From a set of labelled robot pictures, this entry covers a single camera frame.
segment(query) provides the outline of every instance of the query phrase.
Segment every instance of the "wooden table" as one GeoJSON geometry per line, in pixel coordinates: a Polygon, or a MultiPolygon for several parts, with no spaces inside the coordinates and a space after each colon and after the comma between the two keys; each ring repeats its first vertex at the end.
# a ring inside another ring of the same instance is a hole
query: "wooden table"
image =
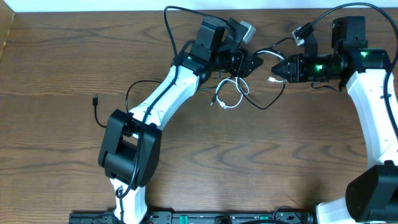
{"type": "MultiPolygon", "coordinates": [[[[324,11],[209,13],[253,24],[257,32],[246,47],[257,50],[324,11]]],[[[398,21],[398,9],[387,12],[398,21]]],[[[394,56],[390,25],[370,9],[336,11],[319,22],[320,54],[332,52],[331,21],[348,15],[365,15],[369,46],[394,56]]],[[[201,18],[173,11],[169,22],[181,47],[196,37],[201,18]]],[[[303,51],[289,41],[277,49],[303,51]]],[[[17,14],[0,63],[1,223],[66,223],[70,212],[113,208],[113,188],[97,164],[104,129],[95,123],[91,98],[98,94],[105,123],[116,108],[124,109],[132,82],[163,80],[172,57],[163,12],[17,14]]],[[[280,83],[266,81],[276,63],[264,55],[264,65],[247,78],[261,105],[280,91],[280,83]]],[[[155,87],[134,87],[130,105],[155,87]]],[[[362,130],[346,93],[287,84],[265,111],[247,101],[235,110],[210,107],[213,94],[197,93],[164,129],[159,166],[147,186],[149,205],[176,211],[304,208],[342,197],[366,170],[362,130]]],[[[222,97],[232,103],[239,96],[231,85],[222,97]]]]}

